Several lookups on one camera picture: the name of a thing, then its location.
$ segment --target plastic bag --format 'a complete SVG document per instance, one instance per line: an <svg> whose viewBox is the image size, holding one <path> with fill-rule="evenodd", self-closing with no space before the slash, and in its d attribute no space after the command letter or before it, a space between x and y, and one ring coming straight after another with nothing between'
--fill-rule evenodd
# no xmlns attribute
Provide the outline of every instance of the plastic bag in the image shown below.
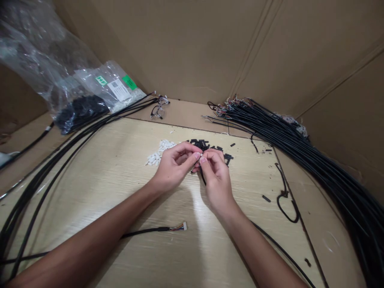
<svg viewBox="0 0 384 288"><path fill-rule="evenodd" d="M73 77L75 70L96 69L100 61L64 28L50 0L4 1L0 28L0 61L47 101L62 134L108 112Z"/></svg>
<svg viewBox="0 0 384 288"><path fill-rule="evenodd" d="M115 61L108 61L97 69L77 70L75 73L75 78L102 98L112 113L145 96Z"/></svg>

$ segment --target wooden table surface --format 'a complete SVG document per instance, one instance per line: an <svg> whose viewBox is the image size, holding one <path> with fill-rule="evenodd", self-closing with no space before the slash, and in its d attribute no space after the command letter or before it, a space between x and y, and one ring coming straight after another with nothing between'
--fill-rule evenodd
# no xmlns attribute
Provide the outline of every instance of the wooden table surface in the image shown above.
<svg viewBox="0 0 384 288"><path fill-rule="evenodd" d="M242 210L292 256L316 287L324 287L303 226L289 222L277 207L276 197L283 182L274 165L275 151L256 154L247 138L126 118L102 128L73 158L45 200L25 255L55 248L143 186L156 171L156 166L144 164L147 156L157 151L160 140L178 143L192 138L208 140L234 157L229 164L230 175L234 197ZM259 151L270 149L262 141L256 145ZM54 167L44 183L64 161ZM1 225L33 174L2 200ZM44 189L29 204L8 258L16 256ZM283 209L294 217L290 200L284 200ZM131 230L175 226L183 221L188 224L187 231L153 232L122 240L91 286L255 286L229 236L210 211L198 174L188 174L176 191L152 204ZM31 263L23 262L20 270ZM4 277L10 269L8 265Z"/></svg>

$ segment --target cardboard wall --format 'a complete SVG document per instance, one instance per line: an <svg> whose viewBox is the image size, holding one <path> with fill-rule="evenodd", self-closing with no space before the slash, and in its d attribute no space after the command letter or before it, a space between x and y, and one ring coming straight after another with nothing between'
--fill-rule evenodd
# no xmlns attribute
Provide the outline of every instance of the cardboard wall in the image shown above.
<svg viewBox="0 0 384 288"><path fill-rule="evenodd" d="M3 65L0 65L0 86L0 134L13 133L47 112L44 99L20 76Z"/></svg>
<svg viewBox="0 0 384 288"><path fill-rule="evenodd" d="M239 93L299 116L384 46L380 0L55 1L102 62L190 102Z"/></svg>
<svg viewBox="0 0 384 288"><path fill-rule="evenodd" d="M146 92L197 103L232 89L268 0L55 1L67 27Z"/></svg>
<svg viewBox="0 0 384 288"><path fill-rule="evenodd" d="M282 1L233 91L297 117L383 49L383 27L383 1Z"/></svg>
<svg viewBox="0 0 384 288"><path fill-rule="evenodd" d="M302 115L317 148L384 205L384 52Z"/></svg>

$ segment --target green label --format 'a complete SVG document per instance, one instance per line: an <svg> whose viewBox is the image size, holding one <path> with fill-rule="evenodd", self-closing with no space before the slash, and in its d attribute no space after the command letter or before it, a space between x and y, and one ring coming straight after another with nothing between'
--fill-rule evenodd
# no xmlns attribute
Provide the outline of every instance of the green label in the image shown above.
<svg viewBox="0 0 384 288"><path fill-rule="evenodd" d="M132 90L135 90L137 88L137 85L135 84L135 82L133 82L133 80L131 78L129 78L128 75L124 76L122 78L122 80L129 86L129 88L131 88Z"/></svg>
<svg viewBox="0 0 384 288"><path fill-rule="evenodd" d="M108 84L108 82L106 82L106 80L103 78L103 76L98 76L95 79L97 80L97 82L100 83L101 86Z"/></svg>

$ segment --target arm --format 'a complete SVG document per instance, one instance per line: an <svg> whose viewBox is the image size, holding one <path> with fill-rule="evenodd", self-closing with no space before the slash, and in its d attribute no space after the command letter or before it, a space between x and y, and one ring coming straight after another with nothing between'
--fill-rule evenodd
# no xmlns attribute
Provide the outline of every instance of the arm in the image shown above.
<svg viewBox="0 0 384 288"><path fill-rule="evenodd" d="M200 158L200 165L211 206L232 236L260 287L307 287L237 205L223 153L208 149Z"/></svg>
<svg viewBox="0 0 384 288"><path fill-rule="evenodd" d="M6 287L83 287L135 219L182 182L201 152L187 142L166 150L155 176L143 188L21 272Z"/></svg>

